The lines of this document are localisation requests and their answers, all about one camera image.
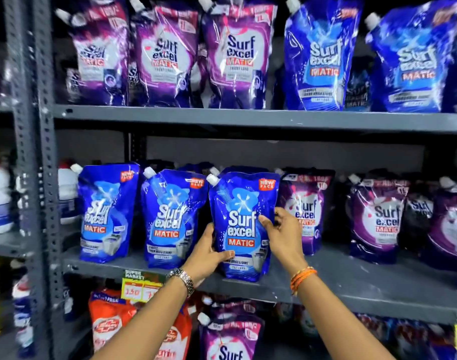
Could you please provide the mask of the person's left hand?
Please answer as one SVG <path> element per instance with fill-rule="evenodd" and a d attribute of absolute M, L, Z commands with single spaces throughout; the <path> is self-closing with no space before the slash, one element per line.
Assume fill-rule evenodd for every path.
<path fill-rule="evenodd" d="M 219 265 L 211 265 L 211 252 L 213 249 L 214 224 L 209 223 L 202 236 L 194 246 L 190 256 L 181 267 L 193 280 L 195 289 L 209 277 Z"/>

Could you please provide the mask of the person's right forearm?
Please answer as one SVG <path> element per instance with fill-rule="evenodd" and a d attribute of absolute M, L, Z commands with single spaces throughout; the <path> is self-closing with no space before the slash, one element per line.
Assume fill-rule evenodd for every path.
<path fill-rule="evenodd" d="M 306 267 L 294 275 L 290 287 L 309 313 L 332 360 L 396 360 L 315 269 Z"/>

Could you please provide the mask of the white blue plastic bottle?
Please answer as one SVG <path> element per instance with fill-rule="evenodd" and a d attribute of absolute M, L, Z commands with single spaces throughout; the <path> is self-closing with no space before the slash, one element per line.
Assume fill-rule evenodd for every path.
<path fill-rule="evenodd" d="M 16 280 L 11 292 L 13 303 L 13 324 L 16 330 L 15 343 L 17 358 L 26 360 L 36 354 L 34 345 L 34 328 L 32 326 L 32 311 L 30 300 L 30 285 L 28 274 Z"/>

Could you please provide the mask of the row of dark pouches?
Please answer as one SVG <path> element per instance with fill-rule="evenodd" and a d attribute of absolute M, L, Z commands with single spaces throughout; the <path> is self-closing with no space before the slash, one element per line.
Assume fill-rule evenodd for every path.
<path fill-rule="evenodd" d="M 357 313 L 358 320 L 397 360 L 457 360 L 450 325 Z"/>

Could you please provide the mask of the person's right hand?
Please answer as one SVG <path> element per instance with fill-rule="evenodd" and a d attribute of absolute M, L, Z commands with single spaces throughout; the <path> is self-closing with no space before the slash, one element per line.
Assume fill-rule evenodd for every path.
<path fill-rule="evenodd" d="M 269 241 L 269 247 L 293 277 L 308 266 L 302 248 L 302 227 L 298 219 L 285 209 L 276 207 L 274 213 L 276 237 Z"/>

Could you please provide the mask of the large purple detergent pouch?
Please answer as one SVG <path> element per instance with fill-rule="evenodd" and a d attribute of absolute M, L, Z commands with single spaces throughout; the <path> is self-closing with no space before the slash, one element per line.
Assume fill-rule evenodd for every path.
<path fill-rule="evenodd" d="M 212 90 L 209 108 L 266 107 L 278 6 L 269 0 L 198 0 Z"/>
<path fill-rule="evenodd" d="M 75 13 L 55 15 L 69 27 L 77 68 L 66 73 L 68 100 L 76 105 L 129 104 L 129 14 L 126 0 L 77 0 Z"/>
<path fill-rule="evenodd" d="M 198 9 L 181 0 L 129 0 L 141 107 L 189 108 L 199 42 Z"/>

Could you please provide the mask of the silver metal wristwatch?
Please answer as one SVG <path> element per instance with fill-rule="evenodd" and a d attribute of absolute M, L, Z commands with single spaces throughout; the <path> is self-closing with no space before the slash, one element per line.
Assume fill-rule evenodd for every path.
<path fill-rule="evenodd" d="M 195 291 L 195 284 L 187 272 L 185 272 L 182 268 L 172 269 L 165 276 L 165 281 L 167 282 L 171 278 L 180 279 L 184 283 L 185 289 L 187 291 L 186 297 L 189 298 L 190 296 L 192 296 L 192 294 Z"/>

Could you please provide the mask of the red orange refill pouch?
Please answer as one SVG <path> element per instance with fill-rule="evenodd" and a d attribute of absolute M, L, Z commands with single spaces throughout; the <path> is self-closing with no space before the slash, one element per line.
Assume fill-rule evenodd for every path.
<path fill-rule="evenodd" d="M 184 305 L 174 324 L 162 342 L 154 360 L 186 360 L 188 353 L 193 323 L 188 306 Z"/>
<path fill-rule="evenodd" d="M 93 350 L 99 351 L 136 315 L 138 308 L 122 298 L 121 290 L 104 288 L 91 293 L 88 301 L 92 321 Z"/>

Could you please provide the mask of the grey metal shelving rack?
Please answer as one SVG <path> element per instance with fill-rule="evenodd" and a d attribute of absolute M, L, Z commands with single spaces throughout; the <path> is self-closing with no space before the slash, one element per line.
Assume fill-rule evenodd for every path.
<path fill-rule="evenodd" d="M 451 168 L 457 155 L 457 114 L 399 114 L 369 112 L 303 112 L 287 110 L 215 110 L 181 108 L 109 107 L 56 104 L 52 54 L 52 19 L 50 0 L 0 0 L 0 30 L 5 32 L 7 59 L 13 63 L 13 82 L 8 97 L 0 97 L 0 126 L 11 124 L 16 139 L 20 169 L 26 173 L 27 228 L 26 239 L 19 232 L 19 256 L 27 261 L 33 284 L 33 326 L 39 360 L 68 360 L 75 351 L 69 341 L 75 334 L 64 333 L 62 305 L 63 271 L 77 274 L 95 273 L 101 267 L 101 278 L 119 275 L 123 265 L 141 264 L 142 257 L 117 259 L 115 264 L 83 263 L 75 258 L 75 249 L 63 251 L 67 230 L 56 222 L 56 200 L 47 197 L 42 207 L 39 193 L 51 195 L 58 162 L 57 127 L 116 130 L 123 134 L 122 143 L 112 140 L 104 151 L 121 148 L 123 157 L 146 155 L 148 136 L 181 136 L 187 139 L 229 139 L 244 141 L 309 141 L 370 143 L 388 145 L 423 145 L 423 171 L 435 174 Z M 457 320 L 457 277 L 453 273 L 423 269 L 410 255 L 394 269 L 370 264 L 362 274 L 360 260 L 342 255 L 337 246 L 322 248 L 315 255 L 321 264 L 321 277 L 346 306 L 356 312 L 372 315 L 411 318 L 431 323 L 455 324 Z M 202 290 L 220 294 L 259 299 L 265 302 L 294 300 L 288 284 L 283 284 L 280 263 L 274 261 L 275 274 L 261 284 L 244 284 L 223 279 L 218 273 L 209 277 Z"/>

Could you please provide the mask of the person's left forearm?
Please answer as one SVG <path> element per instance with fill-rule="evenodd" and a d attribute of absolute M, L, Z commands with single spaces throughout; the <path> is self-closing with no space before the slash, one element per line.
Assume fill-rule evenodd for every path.
<path fill-rule="evenodd" d="M 188 295 L 174 276 L 90 360 L 155 360 Z"/>

